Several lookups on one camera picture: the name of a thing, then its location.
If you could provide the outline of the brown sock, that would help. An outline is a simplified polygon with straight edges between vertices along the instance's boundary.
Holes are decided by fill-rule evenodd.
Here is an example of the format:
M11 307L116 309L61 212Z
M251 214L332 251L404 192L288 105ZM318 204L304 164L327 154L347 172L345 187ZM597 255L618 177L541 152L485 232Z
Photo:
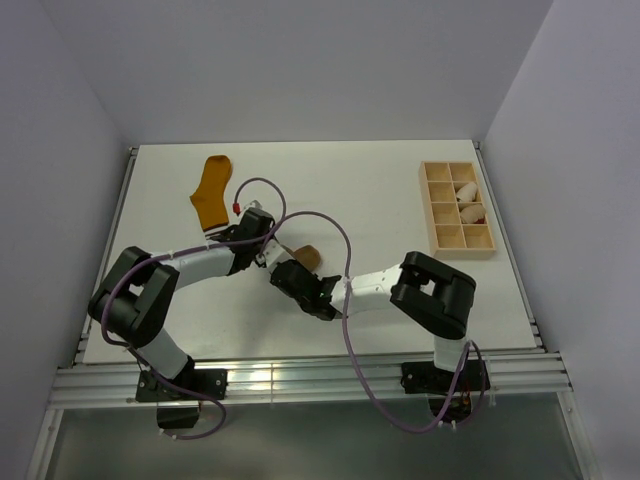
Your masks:
M304 245L296 250L285 247L285 250L310 272L317 271L321 266L321 255L312 245Z

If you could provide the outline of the mustard striped sock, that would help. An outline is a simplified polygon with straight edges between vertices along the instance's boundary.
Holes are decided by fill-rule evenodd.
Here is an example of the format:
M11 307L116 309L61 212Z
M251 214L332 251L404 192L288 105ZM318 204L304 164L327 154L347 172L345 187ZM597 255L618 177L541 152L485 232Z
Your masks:
M225 155L210 156L205 161L199 185L190 196L204 233L229 224L225 191L232 172L231 160Z

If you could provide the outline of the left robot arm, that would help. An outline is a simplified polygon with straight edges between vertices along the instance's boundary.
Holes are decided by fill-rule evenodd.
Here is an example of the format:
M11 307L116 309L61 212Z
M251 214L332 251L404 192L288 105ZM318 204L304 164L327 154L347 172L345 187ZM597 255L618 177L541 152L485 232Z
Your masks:
M88 315L101 325L103 338L123 346L159 375L159 388L172 399L194 392L224 397L225 379L195 368L164 328L174 293L210 278L227 277L247 269L275 223L257 207L246 209L232 225L203 247L175 254L152 255L138 247L125 249L102 280L88 304Z

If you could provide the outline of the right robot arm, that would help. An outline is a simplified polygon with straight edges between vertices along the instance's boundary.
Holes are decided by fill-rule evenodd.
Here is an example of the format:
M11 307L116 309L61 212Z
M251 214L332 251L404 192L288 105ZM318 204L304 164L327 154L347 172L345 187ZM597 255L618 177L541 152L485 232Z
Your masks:
M397 265L355 277L320 277L287 251L267 255L265 268L273 286L322 321L398 309L433 335L435 383L452 390L466 379L460 357L476 290L469 275L417 251Z

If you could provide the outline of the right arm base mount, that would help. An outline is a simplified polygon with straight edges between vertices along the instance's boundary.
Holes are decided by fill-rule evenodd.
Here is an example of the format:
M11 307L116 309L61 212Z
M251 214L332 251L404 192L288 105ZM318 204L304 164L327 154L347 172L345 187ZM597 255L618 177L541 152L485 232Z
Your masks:
M408 395L427 396L431 413L437 416L444 406L454 373L435 367L433 361L405 362L401 364L400 384ZM474 410L472 396L482 391L487 393L491 387L485 363L468 360L458 376L451 402L442 418L452 424L466 420Z

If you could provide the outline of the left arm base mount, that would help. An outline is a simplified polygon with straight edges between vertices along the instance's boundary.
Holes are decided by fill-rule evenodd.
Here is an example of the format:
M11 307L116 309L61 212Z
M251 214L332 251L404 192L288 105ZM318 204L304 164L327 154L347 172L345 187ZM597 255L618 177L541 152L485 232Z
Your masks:
M156 405L156 423L165 434L179 439L204 438L219 431L226 421L227 411L221 401L226 396L227 380L226 369L195 369L181 380L141 371L134 399L136 403ZM189 434L206 402L219 409L220 419L209 431Z

